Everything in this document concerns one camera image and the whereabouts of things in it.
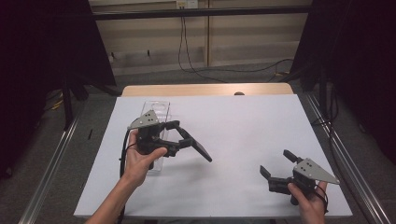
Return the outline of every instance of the gripper jaw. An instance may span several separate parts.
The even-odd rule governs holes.
[[[140,118],[134,120],[128,127],[129,130],[138,129],[136,136],[136,144],[139,152],[142,154],[149,154],[158,147],[166,147],[168,152],[165,157],[175,157],[177,152],[185,147],[193,147],[205,159],[212,161],[205,148],[196,141],[187,131],[180,128],[179,120],[172,120],[168,122],[159,122],[153,110],[150,110]],[[183,138],[178,142],[165,141],[160,138],[160,133],[163,130],[177,130]]]

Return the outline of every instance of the black cable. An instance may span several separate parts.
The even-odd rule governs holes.
[[[335,101],[335,115],[333,114],[333,101]],[[338,160],[335,157],[334,154],[334,150],[332,148],[332,133],[333,133],[333,122],[335,120],[335,118],[338,116],[338,100],[337,100],[337,94],[336,94],[336,90],[335,87],[332,86],[332,92],[331,92],[331,104],[330,104],[330,110],[329,110],[329,114],[330,114],[330,119],[326,122],[326,126],[328,126],[329,128],[329,150],[332,154],[332,160],[334,161],[335,166],[337,167],[337,170],[339,171],[339,175],[341,176],[341,178],[344,180],[344,183],[346,184],[347,189],[349,190],[349,192],[351,193],[353,199],[355,200],[357,206],[359,207],[359,209],[361,210],[361,213],[363,214],[364,218],[366,219],[367,223],[371,223],[369,220],[369,218],[367,217],[367,215],[364,213],[363,208],[361,207],[361,205],[358,203],[358,199],[357,196],[355,195],[354,191],[352,190],[352,188],[349,186],[349,184],[346,182],[346,178],[344,177],[343,172],[341,171],[340,165],[338,164]]]
[[[129,137],[129,132],[130,131],[131,130],[127,130],[126,131],[126,134],[125,134],[125,137],[124,137],[124,141],[123,141],[123,144],[122,144],[122,151],[121,151],[121,158],[120,158],[120,178],[123,176],[124,171],[125,171],[126,152],[127,152],[127,150],[130,147],[135,145],[135,143],[133,143],[130,146],[126,147],[126,143],[128,142],[128,137]],[[119,215],[119,217],[117,219],[117,224],[121,224],[122,223],[122,220],[124,218],[124,214],[125,214],[125,205],[123,206],[123,208],[122,208],[122,210],[120,212],[120,215]]]
[[[183,33],[184,33],[184,40],[185,40],[185,44],[186,44],[187,56],[188,56],[188,58],[189,58],[189,64],[190,64],[190,68],[192,69],[192,72],[191,72],[191,71],[188,71],[188,70],[186,70],[186,69],[184,69],[184,68],[181,66],[181,63],[180,63],[180,52],[181,52],[181,44],[182,44],[182,42],[183,42]],[[196,70],[192,67],[191,58],[190,58],[190,53],[189,53],[189,44],[187,43],[186,19],[185,19],[184,17],[181,18],[181,36],[180,36],[180,46],[179,46],[179,48],[178,48],[178,65],[179,65],[180,69],[183,70],[184,72],[187,72],[187,73],[194,73],[194,74],[196,74],[198,77],[208,78],[208,79],[212,79],[212,80],[215,80],[215,81],[218,81],[218,82],[227,83],[226,81],[223,81],[223,80],[220,80],[220,79],[217,79],[217,78],[202,76],[201,74],[198,73],[198,71],[196,71]]]
[[[329,198],[327,197],[327,193],[326,193],[326,191],[325,191],[323,188],[321,188],[319,185],[316,185],[316,187],[317,187],[318,189],[320,189],[320,190],[324,193],[324,197],[323,197],[323,196],[321,196],[319,193],[317,193],[316,191],[314,191],[315,195],[323,201],[324,213],[326,214],[326,213],[329,212],[329,211],[327,210],[327,205],[329,205]]]
[[[219,72],[236,72],[236,73],[255,73],[255,72],[262,72],[262,71],[268,70],[268,69],[270,69],[272,67],[276,68],[280,63],[283,63],[283,62],[292,62],[292,61],[294,61],[293,59],[283,59],[283,60],[280,60],[280,61],[278,61],[278,62],[276,62],[276,63],[274,63],[272,65],[269,65],[269,66],[264,67],[264,68],[256,69],[256,70],[234,70],[234,69],[223,69],[223,68],[206,68],[206,69],[199,69],[198,70],[198,69],[193,68],[192,65],[191,65],[191,58],[190,58],[190,54],[189,54],[189,44],[188,44],[188,41],[187,41],[186,19],[184,17],[181,18],[181,27],[182,28],[181,28],[181,35],[180,35],[180,45],[178,47],[178,65],[179,65],[179,67],[180,67],[180,69],[182,71],[187,72],[187,73],[194,73],[194,74],[198,75],[199,77],[209,78],[209,79],[213,79],[213,80],[216,80],[216,81],[219,81],[219,82],[227,83],[226,81],[223,81],[223,80],[220,80],[220,79],[217,79],[217,78],[202,76],[198,72],[219,71]],[[184,69],[181,66],[181,63],[180,63],[180,52],[181,52],[181,45],[182,45],[182,42],[183,42],[183,34],[184,34],[184,41],[185,41],[185,45],[186,45],[187,56],[189,58],[189,64],[190,64],[190,67],[191,67],[192,71]],[[276,76],[276,74],[273,77],[271,77],[267,82],[270,82],[272,79],[275,78],[275,76]]]

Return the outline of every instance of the clear plastic container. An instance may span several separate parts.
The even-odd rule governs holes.
[[[143,105],[142,114],[154,110],[159,122],[167,122],[171,120],[170,103],[166,101],[146,101]],[[163,130],[160,133],[162,140],[167,140],[169,131]],[[158,174],[163,169],[163,157],[160,157],[154,162],[154,167],[148,171],[148,174]]]

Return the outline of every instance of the white tabletop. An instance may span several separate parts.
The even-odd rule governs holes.
[[[213,161],[192,147],[164,158],[161,173],[147,176],[126,204],[127,217],[297,217],[289,195],[268,190],[260,165],[274,177],[292,176],[294,164],[283,156],[288,149],[332,174],[297,95],[121,97],[75,216],[91,216],[115,186],[126,128],[153,100],[170,102],[172,119],[180,120]],[[169,133],[168,140],[179,139],[176,131]],[[328,217],[352,215],[339,186],[329,185],[327,193]]]

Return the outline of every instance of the aluminum rail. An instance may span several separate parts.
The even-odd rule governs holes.
[[[35,194],[25,208],[19,224],[35,223],[35,219],[37,218],[41,206],[43,205],[46,195],[50,189],[50,184],[52,183],[52,180],[56,175],[59,164],[61,163],[62,157],[64,156],[64,152],[66,151],[70,139],[72,138],[73,133],[77,127],[79,118],[81,117],[82,111],[84,109],[84,105],[85,104],[82,104],[78,108],[78,113],[74,118],[73,122],[69,126],[68,130],[64,131],[64,134],[62,135],[62,138],[55,149],[52,159],[49,162],[49,166],[47,167],[47,170],[44,173],[37,189],[35,190]]]
[[[320,113],[320,109],[318,108],[317,98],[311,94],[307,94],[306,97],[308,98],[308,102],[309,102],[309,104],[311,104],[311,107],[314,110],[317,118],[321,119],[322,116]],[[327,136],[329,136],[329,130],[330,130],[329,125],[322,124],[322,128],[323,128],[323,131],[327,134]],[[375,196],[375,194],[372,191],[372,189],[370,188],[369,184],[364,179],[363,175],[359,171],[355,162],[350,157],[349,153],[347,152],[346,147],[344,146],[343,142],[341,141],[340,137],[338,136],[338,134],[335,130],[332,130],[331,141],[332,141],[335,153],[337,154],[341,163],[343,163],[344,167],[346,168],[346,171],[347,171],[349,177],[351,178],[353,184],[355,185],[356,189],[358,190],[365,205],[367,206],[368,210],[370,211],[375,223],[377,223],[377,224],[391,224],[387,214],[385,213],[384,208],[382,207],[381,202]]]
[[[236,8],[194,8],[194,9],[167,9],[148,11],[109,11],[94,12],[92,14],[67,14],[60,15],[58,19],[81,20],[94,19],[96,21],[129,20],[129,19],[154,19],[177,17],[207,17],[207,16],[240,16],[240,15],[265,15],[265,14],[295,14],[320,12],[326,7],[289,6],[289,7],[236,7]]]

